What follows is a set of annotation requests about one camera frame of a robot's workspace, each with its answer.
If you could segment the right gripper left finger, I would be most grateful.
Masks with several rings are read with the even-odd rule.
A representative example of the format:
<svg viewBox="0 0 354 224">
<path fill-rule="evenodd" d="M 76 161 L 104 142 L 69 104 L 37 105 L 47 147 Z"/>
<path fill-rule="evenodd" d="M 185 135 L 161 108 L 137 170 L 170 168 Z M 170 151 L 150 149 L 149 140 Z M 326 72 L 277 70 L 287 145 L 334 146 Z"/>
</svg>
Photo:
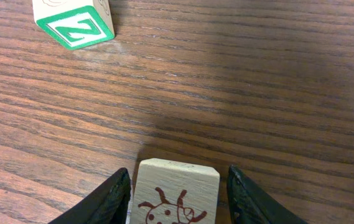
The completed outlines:
<svg viewBox="0 0 354 224">
<path fill-rule="evenodd" d="M 125 224 L 130 198 L 131 179 L 123 167 L 49 224 Z"/>
</svg>

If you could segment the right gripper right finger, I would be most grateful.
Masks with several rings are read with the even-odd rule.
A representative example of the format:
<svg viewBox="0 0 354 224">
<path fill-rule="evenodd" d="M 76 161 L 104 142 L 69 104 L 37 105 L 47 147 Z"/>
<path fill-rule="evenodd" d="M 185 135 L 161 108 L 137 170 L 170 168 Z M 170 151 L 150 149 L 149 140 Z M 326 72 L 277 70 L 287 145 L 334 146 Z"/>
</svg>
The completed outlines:
<svg viewBox="0 0 354 224">
<path fill-rule="evenodd" d="M 229 167 L 226 187 L 233 224 L 307 224 L 274 200 L 237 166 Z"/>
</svg>

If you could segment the white block red bug drawing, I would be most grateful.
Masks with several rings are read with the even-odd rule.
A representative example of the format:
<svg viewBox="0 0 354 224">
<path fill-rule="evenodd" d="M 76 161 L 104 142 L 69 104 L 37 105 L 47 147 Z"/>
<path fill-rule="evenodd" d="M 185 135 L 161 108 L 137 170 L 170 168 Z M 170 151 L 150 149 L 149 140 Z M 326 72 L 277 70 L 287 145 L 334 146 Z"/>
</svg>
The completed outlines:
<svg viewBox="0 0 354 224">
<path fill-rule="evenodd" d="M 220 174 L 212 167 L 164 159 L 140 162 L 130 222 L 214 224 Z"/>
</svg>

